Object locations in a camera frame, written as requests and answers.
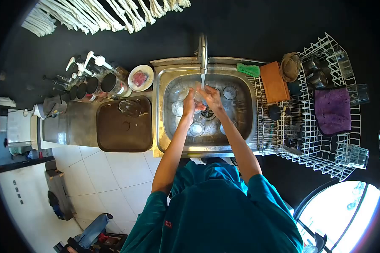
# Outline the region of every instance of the purple towel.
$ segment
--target purple towel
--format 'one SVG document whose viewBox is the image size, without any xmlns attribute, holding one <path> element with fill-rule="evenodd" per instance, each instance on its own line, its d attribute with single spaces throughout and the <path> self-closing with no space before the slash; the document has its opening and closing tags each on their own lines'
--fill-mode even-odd
<svg viewBox="0 0 380 253">
<path fill-rule="evenodd" d="M 318 128 L 324 136 L 350 132 L 352 121 L 346 87 L 315 90 L 314 109 Z"/>
</svg>

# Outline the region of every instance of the sticker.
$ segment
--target sticker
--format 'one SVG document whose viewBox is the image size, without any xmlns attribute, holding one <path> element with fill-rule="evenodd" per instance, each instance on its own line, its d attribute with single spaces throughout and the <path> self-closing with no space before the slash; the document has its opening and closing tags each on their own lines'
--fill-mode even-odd
<svg viewBox="0 0 380 253">
<path fill-rule="evenodd" d="M 123 93 L 124 89 L 125 89 L 125 87 L 122 86 L 122 82 L 120 83 L 120 86 L 121 86 L 121 90 L 119 90 L 119 92 L 117 92 L 118 95 L 121 94 L 121 93 Z"/>
</svg>

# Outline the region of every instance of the plate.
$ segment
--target plate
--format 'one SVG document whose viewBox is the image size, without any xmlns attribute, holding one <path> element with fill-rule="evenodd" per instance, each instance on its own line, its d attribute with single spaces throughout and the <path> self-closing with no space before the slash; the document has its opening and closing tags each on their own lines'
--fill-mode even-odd
<svg viewBox="0 0 380 253">
<path fill-rule="evenodd" d="M 148 75 L 148 79 L 146 79 L 146 81 L 140 87 L 137 87 L 132 82 L 132 76 L 135 73 L 137 73 L 138 71 L 142 71 Z M 135 92 L 142 92 L 142 91 L 148 89 L 152 85 L 152 83 L 153 83 L 153 69 L 148 65 L 139 65 L 139 66 L 135 67 L 131 71 L 130 75 L 128 76 L 128 85 Z"/>
</svg>

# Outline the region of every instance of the white dish rack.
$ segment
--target white dish rack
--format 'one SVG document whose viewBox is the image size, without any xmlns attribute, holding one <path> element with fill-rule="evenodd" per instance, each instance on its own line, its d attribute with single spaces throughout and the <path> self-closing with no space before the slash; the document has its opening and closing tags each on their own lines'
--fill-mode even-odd
<svg viewBox="0 0 380 253">
<path fill-rule="evenodd" d="M 311 43 L 309 48 L 304 48 L 304 51 L 298 54 L 303 63 L 315 57 L 319 58 L 320 61 L 327 61 L 335 86 L 346 85 L 347 87 L 355 88 L 354 75 L 348 79 L 342 77 L 339 62 L 335 55 L 337 47 L 338 43 L 325 33 L 324 38 L 318 38 L 317 43 Z M 257 92 L 258 150 L 262 155 L 276 154 L 306 167 L 311 167 L 313 170 L 319 170 L 322 174 L 329 174 L 331 178 L 336 177 L 339 181 L 343 181 L 355 170 L 355 168 L 345 165 L 345 159 L 348 144 L 360 145 L 360 106 L 350 107 L 352 119 L 350 133 L 325 137 L 319 132 L 316 124 L 314 101 L 312 93 L 307 88 L 303 68 L 299 72 L 298 80 L 302 94 L 300 96 L 291 95 L 290 101 L 276 103 L 281 108 L 281 118 L 278 121 L 273 121 L 269 119 L 267 110 L 274 103 L 267 103 L 261 77 L 250 78 Z M 285 113 L 287 107 L 291 113 Z M 289 152 L 285 145 L 286 136 L 296 134 L 295 128 L 292 127 L 295 124 L 302 125 L 303 128 L 301 155 Z"/>
</svg>

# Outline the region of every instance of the window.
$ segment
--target window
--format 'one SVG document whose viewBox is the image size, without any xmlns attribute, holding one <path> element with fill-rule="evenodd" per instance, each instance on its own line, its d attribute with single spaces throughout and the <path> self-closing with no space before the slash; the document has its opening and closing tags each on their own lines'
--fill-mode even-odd
<svg viewBox="0 0 380 253">
<path fill-rule="evenodd" d="M 326 234 L 326 252 L 350 252 L 369 224 L 380 190 L 365 182 L 345 181 L 313 194 L 295 213 L 304 244 L 315 246 L 314 233 Z"/>
</svg>

